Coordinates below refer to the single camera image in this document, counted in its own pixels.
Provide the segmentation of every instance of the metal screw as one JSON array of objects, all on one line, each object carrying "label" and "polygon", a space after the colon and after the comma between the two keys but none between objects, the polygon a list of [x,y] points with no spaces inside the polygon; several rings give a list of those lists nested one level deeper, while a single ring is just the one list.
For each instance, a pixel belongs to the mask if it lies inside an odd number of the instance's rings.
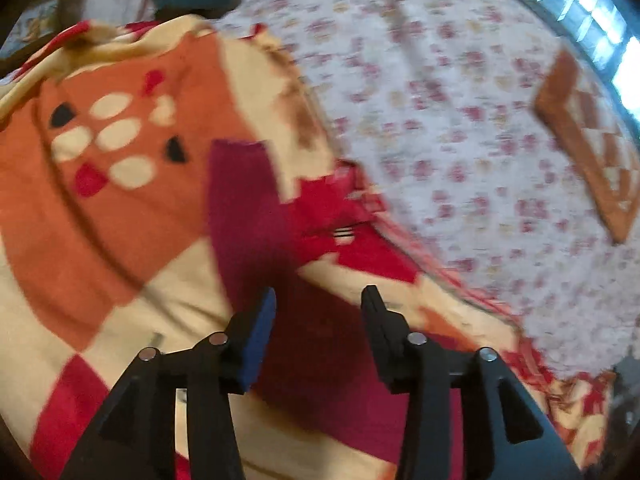
[{"label": "metal screw", "polygon": [[487,361],[488,363],[490,363],[498,358],[498,354],[493,348],[485,346],[484,348],[480,349],[480,357],[483,361]]},{"label": "metal screw", "polygon": [[420,332],[411,332],[406,340],[412,345],[420,346],[424,345],[427,342],[427,336],[421,334]]},{"label": "metal screw", "polygon": [[151,359],[153,359],[154,357],[156,357],[156,354],[158,353],[158,350],[156,350],[155,348],[153,348],[152,346],[148,346],[146,348],[143,348],[139,353],[138,353],[138,357],[140,359],[142,359],[143,361],[151,361]]},{"label": "metal screw", "polygon": [[224,332],[214,332],[209,336],[209,342],[213,346],[220,346],[229,341],[228,336]]}]

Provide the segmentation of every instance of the black triangle shape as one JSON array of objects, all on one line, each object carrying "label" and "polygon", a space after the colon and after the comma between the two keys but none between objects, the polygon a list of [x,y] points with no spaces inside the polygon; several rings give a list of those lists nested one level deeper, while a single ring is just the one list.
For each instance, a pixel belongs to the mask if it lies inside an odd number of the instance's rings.
[{"label": "black triangle shape", "polygon": [[62,126],[73,120],[75,116],[76,114],[71,109],[71,106],[68,103],[62,103],[53,110],[49,124],[52,128],[62,128]]},{"label": "black triangle shape", "polygon": [[187,155],[182,148],[182,143],[178,136],[173,136],[166,142],[164,154],[171,162],[184,164],[187,162]]}]

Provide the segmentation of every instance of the blue gripper pad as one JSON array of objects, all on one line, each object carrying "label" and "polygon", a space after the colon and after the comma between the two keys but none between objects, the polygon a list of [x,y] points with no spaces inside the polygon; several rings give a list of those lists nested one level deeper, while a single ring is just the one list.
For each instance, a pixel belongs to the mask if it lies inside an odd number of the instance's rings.
[{"label": "blue gripper pad", "polygon": [[238,383],[244,391],[247,391],[258,378],[275,316],[276,293],[272,288],[268,288],[262,297],[254,326],[242,352],[242,369],[238,373]]}]

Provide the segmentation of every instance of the window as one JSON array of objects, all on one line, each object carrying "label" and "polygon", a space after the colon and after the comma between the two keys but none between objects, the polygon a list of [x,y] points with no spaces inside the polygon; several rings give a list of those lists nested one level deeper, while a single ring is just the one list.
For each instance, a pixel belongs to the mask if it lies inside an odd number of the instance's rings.
[{"label": "window", "polygon": [[640,42],[612,0],[535,0],[593,62],[640,126]]}]

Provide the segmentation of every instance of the colorful patterned blanket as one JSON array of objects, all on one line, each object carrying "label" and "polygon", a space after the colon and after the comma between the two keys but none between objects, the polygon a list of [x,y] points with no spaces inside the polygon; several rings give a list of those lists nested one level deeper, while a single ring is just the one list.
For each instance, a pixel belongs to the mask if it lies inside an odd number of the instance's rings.
[{"label": "colorful patterned blanket", "polygon": [[46,480],[140,348],[191,347],[278,269],[297,281],[256,391],[231,400],[249,479],[392,478],[406,400],[374,378],[357,311],[370,283],[414,329],[497,349],[576,462],[597,459],[612,375],[556,380],[503,305],[441,270],[337,156],[265,30],[83,22],[1,94],[0,415]]}]

